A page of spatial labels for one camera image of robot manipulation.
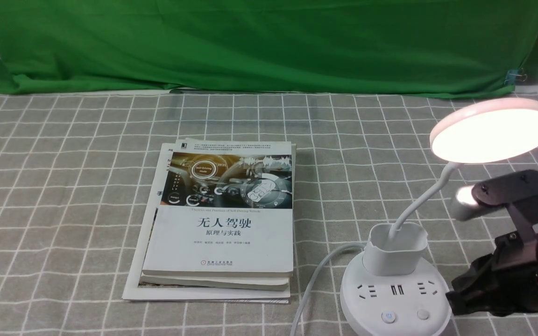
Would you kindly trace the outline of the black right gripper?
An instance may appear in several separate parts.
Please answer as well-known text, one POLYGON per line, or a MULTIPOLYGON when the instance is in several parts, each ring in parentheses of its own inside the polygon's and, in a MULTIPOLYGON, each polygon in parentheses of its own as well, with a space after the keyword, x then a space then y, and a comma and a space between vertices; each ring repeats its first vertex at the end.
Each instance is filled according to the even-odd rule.
POLYGON ((453 315, 538 313, 538 234, 524 245, 513 231, 495 244, 493 253, 474 260, 451 282, 446 299, 453 315))

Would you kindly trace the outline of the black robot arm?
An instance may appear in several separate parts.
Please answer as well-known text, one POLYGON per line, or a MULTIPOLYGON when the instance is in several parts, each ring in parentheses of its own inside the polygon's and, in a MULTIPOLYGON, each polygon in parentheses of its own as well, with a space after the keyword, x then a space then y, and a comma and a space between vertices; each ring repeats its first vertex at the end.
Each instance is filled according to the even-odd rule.
POLYGON ((538 234, 527 245, 516 232, 496 238, 495 251, 476 258, 451 283, 446 299, 453 315, 538 313, 538 234))

